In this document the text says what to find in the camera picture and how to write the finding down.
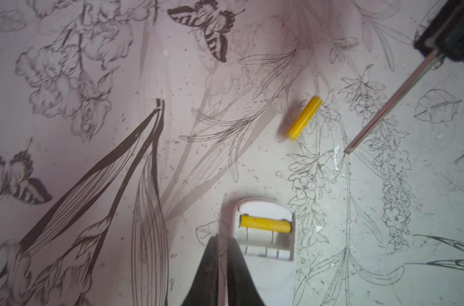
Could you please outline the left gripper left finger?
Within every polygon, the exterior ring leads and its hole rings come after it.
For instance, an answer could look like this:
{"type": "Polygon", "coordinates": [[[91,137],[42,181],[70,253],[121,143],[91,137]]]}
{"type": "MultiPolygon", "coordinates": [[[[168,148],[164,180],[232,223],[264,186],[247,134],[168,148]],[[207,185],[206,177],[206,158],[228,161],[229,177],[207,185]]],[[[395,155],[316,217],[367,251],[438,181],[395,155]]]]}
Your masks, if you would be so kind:
{"type": "Polygon", "coordinates": [[[219,298],[218,244],[217,237],[209,239],[182,306],[217,306],[219,298]]]}

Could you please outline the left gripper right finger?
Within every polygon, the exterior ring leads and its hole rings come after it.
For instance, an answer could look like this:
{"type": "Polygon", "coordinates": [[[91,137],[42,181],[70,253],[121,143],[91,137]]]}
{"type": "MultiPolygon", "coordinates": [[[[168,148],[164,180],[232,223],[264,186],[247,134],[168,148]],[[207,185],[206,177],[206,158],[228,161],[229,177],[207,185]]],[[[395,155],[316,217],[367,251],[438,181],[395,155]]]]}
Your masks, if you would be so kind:
{"type": "Polygon", "coordinates": [[[265,306],[235,238],[228,239],[227,290],[229,306],[265,306]]]}

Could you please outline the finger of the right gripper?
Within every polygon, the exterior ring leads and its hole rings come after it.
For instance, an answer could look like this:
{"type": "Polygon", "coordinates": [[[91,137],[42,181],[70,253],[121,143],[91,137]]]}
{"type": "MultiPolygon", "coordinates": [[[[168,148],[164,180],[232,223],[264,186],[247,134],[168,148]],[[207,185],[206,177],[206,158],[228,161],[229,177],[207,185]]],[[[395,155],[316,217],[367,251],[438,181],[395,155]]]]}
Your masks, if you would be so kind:
{"type": "Polygon", "coordinates": [[[464,61],[464,1],[447,1],[414,48],[424,56],[436,51],[452,61],[464,61]]]}

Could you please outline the thin grey screwdriver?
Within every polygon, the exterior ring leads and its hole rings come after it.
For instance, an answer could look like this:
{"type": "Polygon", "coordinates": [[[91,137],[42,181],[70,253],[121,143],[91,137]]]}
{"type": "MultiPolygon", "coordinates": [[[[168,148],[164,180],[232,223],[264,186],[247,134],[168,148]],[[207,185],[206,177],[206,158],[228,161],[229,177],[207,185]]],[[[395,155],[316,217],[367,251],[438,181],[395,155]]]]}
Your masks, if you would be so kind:
{"type": "Polygon", "coordinates": [[[395,108],[401,99],[414,88],[420,79],[434,66],[443,54],[439,49],[434,49],[417,67],[409,78],[396,90],[394,95],[386,102],[379,112],[369,121],[361,132],[345,148],[345,154],[351,154],[372,133],[375,127],[395,108]]]}

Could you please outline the yellow battery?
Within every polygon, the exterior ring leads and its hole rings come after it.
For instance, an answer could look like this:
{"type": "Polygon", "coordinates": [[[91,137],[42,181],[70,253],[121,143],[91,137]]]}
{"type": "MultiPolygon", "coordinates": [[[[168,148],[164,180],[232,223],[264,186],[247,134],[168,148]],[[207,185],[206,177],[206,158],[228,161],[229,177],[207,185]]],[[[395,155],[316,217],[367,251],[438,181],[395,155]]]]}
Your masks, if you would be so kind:
{"type": "Polygon", "coordinates": [[[287,132],[287,137],[290,140],[296,140],[302,134],[322,104],[323,100],[318,96],[313,96],[311,99],[303,99],[300,102],[300,113],[287,132]]]}
{"type": "Polygon", "coordinates": [[[291,233],[292,223],[288,220],[276,220],[269,218],[241,215],[240,225],[244,228],[259,229],[278,233],[291,233]]]}

